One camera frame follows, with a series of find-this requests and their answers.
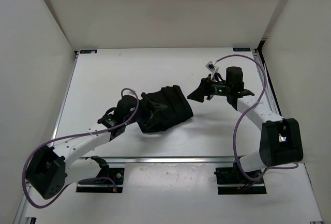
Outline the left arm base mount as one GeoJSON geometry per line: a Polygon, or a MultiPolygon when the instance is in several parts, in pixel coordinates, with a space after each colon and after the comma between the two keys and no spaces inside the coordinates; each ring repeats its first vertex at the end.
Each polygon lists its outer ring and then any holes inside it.
{"type": "Polygon", "coordinates": [[[100,170],[95,178],[79,181],[76,192],[79,193],[122,193],[125,168],[111,168],[105,159],[92,156],[100,170]]]}

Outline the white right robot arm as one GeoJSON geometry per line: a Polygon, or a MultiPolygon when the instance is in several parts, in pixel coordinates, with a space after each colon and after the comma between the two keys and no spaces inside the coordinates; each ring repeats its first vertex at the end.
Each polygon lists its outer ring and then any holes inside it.
{"type": "Polygon", "coordinates": [[[304,152],[296,119],[274,113],[252,91],[245,89],[240,67],[228,67],[225,79],[218,73],[217,66],[209,63],[206,67],[210,74],[201,80],[188,99],[204,102],[214,96],[224,96],[242,117],[247,117],[261,132],[259,149],[236,159],[237,166],[233,168],[232,176],[237,182],[245,182],[256,170],[302,161],[304,152]]]}

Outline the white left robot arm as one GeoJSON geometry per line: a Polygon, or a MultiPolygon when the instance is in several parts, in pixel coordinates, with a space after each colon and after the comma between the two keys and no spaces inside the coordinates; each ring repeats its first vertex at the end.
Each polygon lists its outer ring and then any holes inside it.
{"type": "Polygon", "coordinates": [[[107,110],[87,132],[53,139],[58,144],[52,147],[48,142],[39,145],[23,166],[22,184],[30,183],[45,200],[56,199],[76,182],[72,164],[83,155],[112,141],[132,123],[143,127],[163,123],[160,114],[168,106],[145,93],[141,96],[139,99],[135,92],[122,96],[117,106],[107,110]]]}

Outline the black pleated skirt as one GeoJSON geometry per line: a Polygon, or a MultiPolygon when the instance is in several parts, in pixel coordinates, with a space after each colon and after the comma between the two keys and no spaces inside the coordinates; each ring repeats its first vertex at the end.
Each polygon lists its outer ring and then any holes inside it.
{"type": "Polygon", "coordinates": [[[172,85],[147,95],[167,106],[165,110],[151,110],[152,117],[148,122],[161,122],[165,130],[181,124],[193,117],[193,111],[180,86],[172,85]]]}

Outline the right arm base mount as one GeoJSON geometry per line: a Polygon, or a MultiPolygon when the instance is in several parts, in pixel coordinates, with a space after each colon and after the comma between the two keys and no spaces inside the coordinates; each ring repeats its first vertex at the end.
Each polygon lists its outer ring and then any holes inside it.
{"type": "Polygon", "coordinates": [[[254,182],[244,177],[234,162],[231,167],[217,167],[216,176],[218,195],[265,195],[267,190],[264,179],[254,182]]]}

